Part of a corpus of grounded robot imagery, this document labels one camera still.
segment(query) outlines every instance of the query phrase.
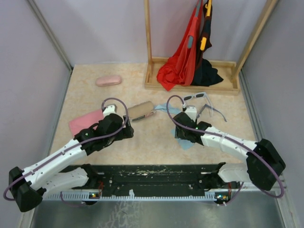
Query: cable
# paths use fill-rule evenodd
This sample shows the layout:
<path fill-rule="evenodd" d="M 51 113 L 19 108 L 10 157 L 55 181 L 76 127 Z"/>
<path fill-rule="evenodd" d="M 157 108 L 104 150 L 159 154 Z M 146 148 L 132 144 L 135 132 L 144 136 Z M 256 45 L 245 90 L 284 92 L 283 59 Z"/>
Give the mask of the cable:
<path fill-rule="evenodd" d="M 243 185 L 244 185 L 244 182 L 241 183 L 241 185 L 239 186 L 237 192 L 233 195 L 233 197 L 231 198 L 231 200 L 229 200 L 227 203 L 218 204 L 218 205 L 220 205 L 220 206 L 226 206 L 226 205 L 230 204 L 231 202 L 233 202 L 236 199 L 237 195 L 241 192 L 241 189 L 242 189 Z"/>
<path fill-rule="evenodd" d="M 63 199 L 62 192 L 60 192 L 60 199 L 61 199 L 61 202 L 63 202 L 64 204 L 66 204 L 66 205 L 68 205 L 68 206 L 70 206 L 70 207 L 73 207 L 73 208 L 79 208 L 79 207 L 86 206 L 86 203 L 84 203 L 84 202 L 81 202 L 81 204 L 72 204 L 72 203 L 66 202 L 66 201 Z"/>
<path fill-rule="evenodd" d="M 99 183 L 100 183 L 100 185 L 98 186 L 98 195 L 99 195 L 99 197 L 101 197 L 101 193 L 104 190 L 104 183 L 102 181 Z"/>
<path fill-rule="evenodd" d="M 80 146 L 80 145 L 82 145 L 82 144 L 85 144 L 85 143 L 88 143 L 88 142 L 91 142 L 91 141 L 94 141 L 94 140 L 100 140 L 100 139 L 108 138 L 108 137 L 111 137 L 111 136 L 116 135 L 117 133 L 119 133 L 119 132 L 124 128 L 124 126 L 126 125 L 126 123 L 128 122 L 128 119 L 129 119 L 128 108 L 127 108 L 127 106 L 125 105 L 125 103 L 124 103 L 122 100 L 117 99 L 117 98 L 115 98 L 115 97 L 109 97 L 109 98 L 105 99 L 105 100 L 102 102 L 102 104 L 101 104 L 101 109 L 102 109 L 102 110 L 105 109 L 105 106 L 104 106 L 104 105 L 105 105 L 106 101 L 108 101 L 108 100 L 116 100 L 116 101 L 120 102 L 120 103 L 124 106 L 124 108 L 125 108 L 126 119 L 125 119 L 123 125 L 122 125 L 117 131 L 115 131 L 115 132 L 113 132 L 113 133 L 111 133 L 111 134 L 107 134 L 107 135 L 103 135 L 103 136 L 98 136 L 98 137 L 94 137 L 94 138 L 91 138 L 91 139 L 87 139 L 87 140 L 84 140 L 84 141 L 82 141 L 82 142 L 80 142 L 80 143 L 77 143 L 77 144 L 75 144 L 75 145 L 73 145 L 73 146 L 71 146 L 71 147 L 66 148 L 66 149 L 63 150 L 62 152 L 58 153 L 56 156 L 50 158 L 49 160 L 45 161 L 45 162 L 42 163 L 41 165 L 39 165 L 39 166 L 37 166 L 36 168 L 34 168 L 33 171 L 30 171 L 30 172 L 28 172 L 28 173 L 26 173 L 26 174 L 23 174 L 21 177 L 19 177 L 19 178 L 17 178 L 16 180 L 14 180 L 14 181 L 13 181 L 13 182 L 4 190 L 3 198 L 4 198 L 5 200 L 7 200 L 7 201 L 15 201 L 14 198 L 8 198 L 8 197 L 7 197 L 7 193 L 8 193 L 8 191 L 9 191 L 16 183 L 18 183 L 20 180 L 26 178 L 27 176 L 29 176 L 29 175 L 31 175 L 31 174 L 34 174 L 36 171 L 38 171 L 39 169 L 41 169 L 41 168 L 44 167 L 45 165 L 49 164 L 51 161 L 53 161 L 53 160 L 56 159 L 57 157 L 61 156 L 62 154 L 65 154 L 65 153 L 68 152 L 69 150 L 71 150 L 71 149 L 73 149 L 73 148 L 75 148 L 75 147 L 78 147 L 78 146 Z"/>
<path fill-rule="evenodd" d="M 229 197 L 231 197 L 231 192 L 232 192 L 231 183 L 229 182 L 229 183 L 228 183 L 228 196 L 229 196 Z"/>
<path fill-rule="evenodd" d="M 168 113 L 168 116 L 170 117 L 170 119 L 178 126 L 186 129 L 186 130 L 190 130 L 190 131 L 194 131 L 194 132 L 199 132 L 199 133 L 204 133 L 204 134 L 210 134 L 210 135 L 214 135 L 214 136 L 218 136 L 218 137 L 223 137 L 223 135 L 221 134 L 218 134 L 218 133 L 213 133 L 213 132 L 207 132 L 207 131 L 203 131 L 203 130 L 198 130 L 198 129 L 194 129 L 194 128 L 190 128 L 190 127 L 187 127 L 187 126 L 184 126 L 182 124 L 180 124 L 179 122 L 177 122 L 176 120 L 173 119 L 173 117 L 171 116 L 170 112 L 169 112 L 169 101 L 173 98 L 173 97 L 177 97 L 181 100 L 181 102 L 184 104 L 184 101 L 183 99 L 178 96 L 178 95 L 172 95 L 171 97 L 169 97 L 168 101 L 167 101 L 167 105 L 166 105 L 166 108 L 167 108 L 167 113 Z M 226 139 L 228 139 L 229 141 L 235 143 L 236 145 L 240 146 L 240 147 L 243 147 L 245 150 L 247 150 L 248 152 L 252 153 L 256 158 L 258 158 L 269 170 L 270 172 L 274 175 L 275 179 L 277 180 L 277 182 L 279 183 L 279 186 L 280 186 L 280 189 L 281 189 L 281 193 L 280 195 L 276 196 L 276 195 L 272 195 L 270 193 L 268 193 L 267 191 L 263 190 L 263 189 L 260 189 L 263 193 L 265 193 L 266 195 L 268 196 L 271 196 L 273 198 L 281 198 L 284 196 L 284 186 L 283 186 L 283 183 L 281 182 L 280 178 L 278 177 L 277 173 L 274 171 L 273 168 L 271 168 L 271 166 L 261 157 L 259 156 L 256 152 L 254 152 L 252 149 L 250 149 L 249 147 L 243 145 L 242 143 L 238 142 L 237 140 L 235 139 L 232 139 L 228 136 L 225 136 Z M 234 197 L 229 201 L 231 202 L 235 196 L 239 193 L 239 191 L 241 190 L 241 188 L 243 187 L 243 184 L 241 184 L 241 187 L 239 188 L 239 190 L 236 192 L 236 194 L 234 195 Z"/>

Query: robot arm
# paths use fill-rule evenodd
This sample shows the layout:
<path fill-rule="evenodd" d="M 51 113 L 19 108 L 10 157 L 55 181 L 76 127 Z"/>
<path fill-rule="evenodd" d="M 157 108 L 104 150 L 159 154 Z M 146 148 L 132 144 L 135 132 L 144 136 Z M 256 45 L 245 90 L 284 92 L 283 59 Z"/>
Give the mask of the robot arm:
<path fill-rule="evenodd" d="M 19 167 L 13 168 L 9 172 L 9 184 L 24 177 L 10 188 L 20 211 L 33 209 L 50 194 L 74 187 L 94 185 L 98 181 L 98 174 L 89 164 L 82 165 L 71 172 L 59 172 L 76 160 L 100 151 L 114 141 L 132 138 L 134 130 L 128 120 L 125 127 L 117 134 L 95 139 L 116 132 L 122 125 L 123 119 L 116 114 L 116 106 L 109 105 L 104 110 L 103 120 L 80 131 L 74 139 L 52 155 L 23 170 Z"/>
<path fill-rule="evenodd" d="M 228 140 L 226 137 L 238 141 L 242 145 L 256 152 L 279 176 L 285 169 L 285 163 L 272 143 L 266 139 L 262 139 L 259 142 L 240 139 L 218 130 L 209 123 L 197 123 L 196 113 L 196 108 L 194 106 L 189 106 L 184 112 L 176 115 L 174 120 L 184 126 L 206 132 L 217 133 L 221 136 L 198 133 L 176 126 L 175 138 L 189 140 L 192 143 L 199 143 L 203 146 L 218 148 L 241 160 L 242 163 L 237 164 L 220 164 L 217 174 L 223 182 L 252 182 L 262 190 L 271 190 L 276 182 L 276 178 L 271 171 L 254 155 L 249 153 L 243 147 L 236 145 L 231 140 Z"/>

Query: wooden frame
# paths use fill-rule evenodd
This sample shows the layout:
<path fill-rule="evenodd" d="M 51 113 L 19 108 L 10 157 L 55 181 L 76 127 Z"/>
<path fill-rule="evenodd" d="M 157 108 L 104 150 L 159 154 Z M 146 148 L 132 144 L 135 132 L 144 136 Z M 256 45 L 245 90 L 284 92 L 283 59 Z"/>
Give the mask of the wooden frame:
<path fill-rule="evenodd" d="M 206 91 L 215 94 L 230 94 L 237 95 L 240 91 L 240 85 L 238 80 L 238 74 L 241 71 L 251 49 L 253 48 L 258 36 L 260 35 L 264 25 L 266 24 L 271 12 L 278 0 L 267 0 L 263 10 L 257 20 L 257 23 L 252 30 L 250 37 L 243 49 L 243 52 L 238 62 L 229 61 L 210 61 L 214 68 L 218 69 L 218 74 L 224 79 L 223 82 L 213 86 L 180 86 L 176 85 L 173 91 L 183 92 L 201 92 Z M 145 24 L 146 24 L 146 37 L 147 37 L 147 50 L 148 50 L 148 67 L 145 78 L 145 88 L 163 90 L 164 88 L 156 80 L 158 70 L 163 66 L 168 58 L 153 57 L 151 47 L 151 27 L 150 27 L 150 3 L 149 0 L 144 0 L 144 13 L 145 13 Z"/>

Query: beige floor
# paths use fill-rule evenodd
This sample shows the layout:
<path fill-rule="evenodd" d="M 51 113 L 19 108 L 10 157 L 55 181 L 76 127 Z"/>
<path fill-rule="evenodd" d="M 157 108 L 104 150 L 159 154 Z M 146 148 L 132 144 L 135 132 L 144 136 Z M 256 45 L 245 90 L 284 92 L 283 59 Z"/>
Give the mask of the beige floor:
<path fill-rule="evenodd" d="M 59 120 L 52 152 L 60 149 L 71 138 L 68 122 L 88 112 L 97 110 L 101 102 L 108 97 L 122 99 L 128 107 L 151 100 L 155 105 L 163 104 L 172 94 L 188 95 L 184 92 L 166 92 L 144 89 L 146 64 L 102 64 L 76 65 L 66 95 L 62 114 Z M 96 78 L 104 75 L 118 74 L 123 78 L 120 85 L 97 87 Z M 205 110 L 199 120 L 209 122 L 218 129 L 237 137 L 254 140 L 253 130 L 246 110 L 244 98 L 238 96 L 209 95 L 213 106 L 219 109 L 227 118 L 224 122 L 220 114 L 213 117 Z M 205 104 L 204 99 L 192 100 L 190 104 L 200 109 Z M 118 114 L 124 114 L 124 108 L 119 103 Z M 178 99 L 172 106 L 181 108 Z M 210 164 L 219 162 L 239 162 L 232 156 L 218 149 L 195 144 L 188 150 L 183 150 L 170 130 L 173 122 L 164 112 L 132 123 L 134 137 L 114 142 L 108 148 L 94 152 L 89 157 L 78 160 L 76 164 Z"/>

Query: black cloth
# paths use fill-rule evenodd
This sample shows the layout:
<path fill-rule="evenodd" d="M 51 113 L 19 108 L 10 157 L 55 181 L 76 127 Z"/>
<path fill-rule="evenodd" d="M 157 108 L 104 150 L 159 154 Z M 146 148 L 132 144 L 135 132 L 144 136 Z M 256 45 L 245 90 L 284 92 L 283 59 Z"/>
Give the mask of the black cloth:
<path fill-rule="evenodd" d="M 212 68 L 208 60 L 203 59 L 200 66 L 195 70 L 191 85 L 193 86 L 211 86 L 223 81 L 218 75 L 218 70 Z"/>
<path fill-rule="evenodd" d="M 210 16 L 206 16 L 207 14 L 207 6 L 209 4 L 209 0 L 206 2 L 206 4 L 203 7 L 203 12 L 204 12 L 204 26 L 203 30 L 200 33 L 198 42 L 196 44 L 196 61 L 195 61 L 195 69 L 199 68 L 199 65 L 201 64 L 203 60 L 203 54 L 204 52 L 212 47 L 212 44 L 210 43 L 210 35 L 211 35 L 211 20 L 212 20 L 212 12 L 213 12 L 213 7 L 211 5 L 211 11 L 210 11 Z M 207 39 L 206 46 L 204 50 L 200 49 L 201 41 L 205 37 Z"/>

